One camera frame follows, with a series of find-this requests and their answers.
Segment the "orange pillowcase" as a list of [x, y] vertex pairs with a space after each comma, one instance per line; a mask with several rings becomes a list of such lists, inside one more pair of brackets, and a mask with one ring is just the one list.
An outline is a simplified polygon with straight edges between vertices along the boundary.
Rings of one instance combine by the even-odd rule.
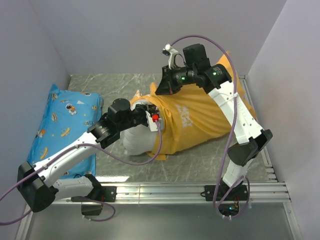
[[183, 86], [174, 95], [156, 95], [156, 89], [157, 84], [153, 82], [149, 94], [141, 95], [137, 91], [131, 106], [153, 104], [159, 109], [164, 130], [156, 139], [158, 160], [230, 132], [231, 125], [221, 109], [195, 84]]

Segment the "white pillow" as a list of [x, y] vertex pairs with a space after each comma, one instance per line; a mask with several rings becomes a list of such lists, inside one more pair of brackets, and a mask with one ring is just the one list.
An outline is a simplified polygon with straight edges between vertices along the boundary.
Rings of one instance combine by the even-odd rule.
[[123, 146], [128, 156], [138, 156], [144, 153], [155, 155], [158, 146], [157, 131], [150, 131], [148, 126], [138, 125], [124, 131]]

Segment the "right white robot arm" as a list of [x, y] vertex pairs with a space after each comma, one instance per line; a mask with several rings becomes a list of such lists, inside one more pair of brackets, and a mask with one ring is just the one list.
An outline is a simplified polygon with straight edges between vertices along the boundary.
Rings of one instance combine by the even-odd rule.
[[168, 63], [147, 97], [158, 108], [162, 124], [151, 152], [171, 155], [225, 135], [235, 137], [237, 143], [228, 145], [224, 153], [230, 157], [228, 167], [221, 168], [218, 177], [223, 183], [221, 196], [231, 200], [272, 132], [256, 121], [227, 52], [211, 64], [202, 44], [190, 45], [183, 50], [182, 67], [176, 65], [178, 51], [171, 45], [162, 52], [169, 57]]

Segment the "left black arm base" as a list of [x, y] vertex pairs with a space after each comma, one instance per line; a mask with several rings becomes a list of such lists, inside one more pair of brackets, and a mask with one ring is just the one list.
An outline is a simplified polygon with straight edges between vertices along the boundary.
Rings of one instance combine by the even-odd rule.
[[106, 203], [114, 203], [117, 196], [116, 186], [102, 186], [93, 189], [87, 196], [71, 197], [71, 202], [81, 203], [81, 214], [85, 217], [99, 216]]

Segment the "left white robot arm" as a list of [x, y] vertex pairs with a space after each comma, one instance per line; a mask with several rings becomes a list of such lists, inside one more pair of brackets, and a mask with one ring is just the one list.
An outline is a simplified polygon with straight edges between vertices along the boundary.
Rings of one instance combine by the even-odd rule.
[[98, 151], [103, 152], [120, 139], [124, 130], [145, 126], [159, 131], [159, 117], [159, 110], [154, 104], [137, 103], [131, 107], [127, 99], [114, 100], [100, 120], [70, 145], [34, 165], [28, 162], [21, 164], [17, 190], [34, 213], [66, 198], [100, 204], [105, 199], [104, 190], [92, 174], [73, 179], [61, 177]]

